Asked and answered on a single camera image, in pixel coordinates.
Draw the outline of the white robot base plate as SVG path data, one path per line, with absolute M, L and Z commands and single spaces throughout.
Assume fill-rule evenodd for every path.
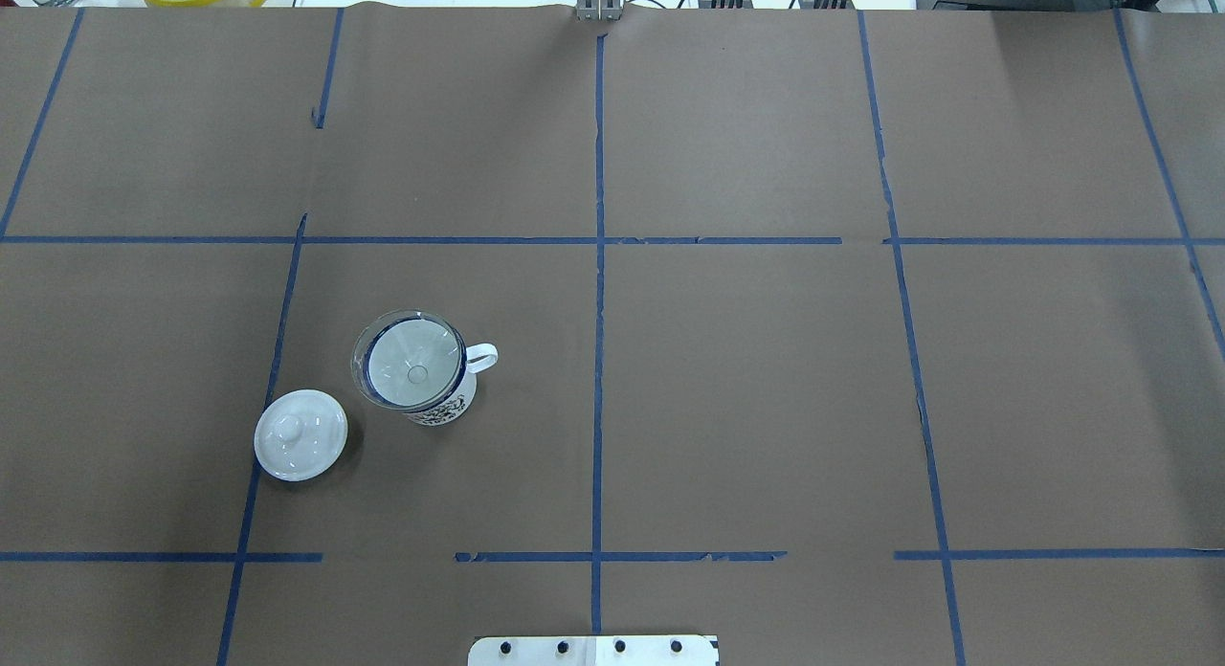
M 468 665 L 719 665 L 715 635 L 486 635 Z

